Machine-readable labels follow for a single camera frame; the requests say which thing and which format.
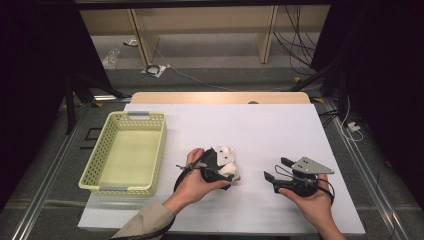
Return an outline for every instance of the plastic basket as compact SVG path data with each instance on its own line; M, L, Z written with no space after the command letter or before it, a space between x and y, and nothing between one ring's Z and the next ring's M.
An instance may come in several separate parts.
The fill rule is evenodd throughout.
M110 113L79 187L96 194L154 195L166 131L164 113Z

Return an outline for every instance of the basket handle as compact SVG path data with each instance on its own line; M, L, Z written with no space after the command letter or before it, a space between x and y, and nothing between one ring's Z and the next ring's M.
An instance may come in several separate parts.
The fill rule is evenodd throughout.
M136 120L150 120L150 112L148 111L130 111L128 112L130 119Z

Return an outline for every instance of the sleeve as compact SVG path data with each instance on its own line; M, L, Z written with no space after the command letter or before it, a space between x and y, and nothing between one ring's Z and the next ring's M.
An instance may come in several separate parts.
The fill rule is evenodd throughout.
M135 236L149 234L166 227L174 215L162 204L151 203L144 206L111 239L134 239Z

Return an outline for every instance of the human hand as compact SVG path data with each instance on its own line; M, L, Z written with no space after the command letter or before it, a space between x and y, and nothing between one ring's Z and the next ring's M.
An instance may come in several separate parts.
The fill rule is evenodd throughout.
M318 174L318 186L329 190L326 174ZM280 188L278 190L282 195L292 200L302 211L303 216L308 220L324 239L345 239L338 230L333 215L331 213L331 199L328 194L318 190L310 197L300 197L293 191Z
M187 155L186 166L202 156L202 148L193 149ZM193 169L187 173L175 192L163 203L174 215L177 215L184 207L200 201L209 192L225 187L229 182L225 180L207 183L199 169Z

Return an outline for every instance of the white tabletop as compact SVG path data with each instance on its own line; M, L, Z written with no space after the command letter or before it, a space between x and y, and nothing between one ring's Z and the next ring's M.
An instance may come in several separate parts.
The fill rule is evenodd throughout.
M185 208L170 232L197 234L298 235L316 233L299 209L275 194L263 171L277 179L280 158L309 157L333 170L334 219L344 234L364 228L312 104L128 104L126 111L166 113L167 139L157 186L151 198L101 197L91 194L80 228L121 228L146 203L164 201L171 193L187 153L219 144L234 148L241 181L216 190Z

